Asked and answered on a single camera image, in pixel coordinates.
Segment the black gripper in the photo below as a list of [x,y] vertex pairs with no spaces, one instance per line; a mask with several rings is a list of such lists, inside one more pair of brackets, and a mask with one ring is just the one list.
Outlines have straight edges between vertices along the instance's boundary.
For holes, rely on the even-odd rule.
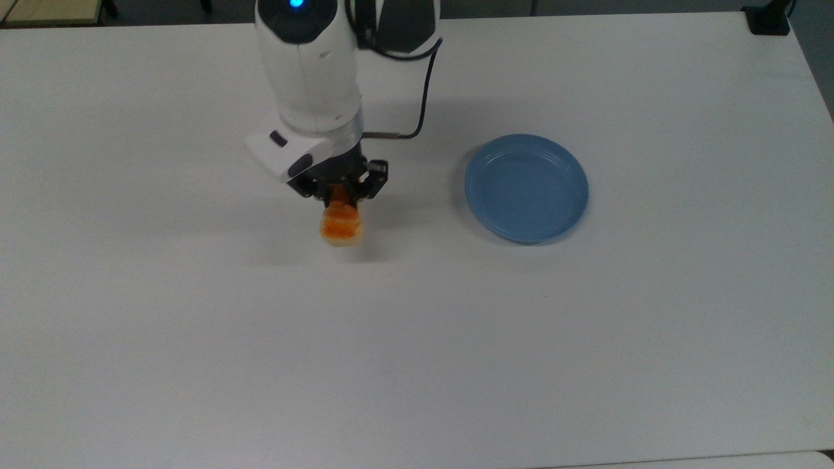
[[336,189],[346,191],[353,205],[373,199],[388,181],[386,160],[367,160],[360,145],[348,152],[315,162],[313,155],[298,158],[288,168],[287,184],[304,198],[316,198],[330,207]]

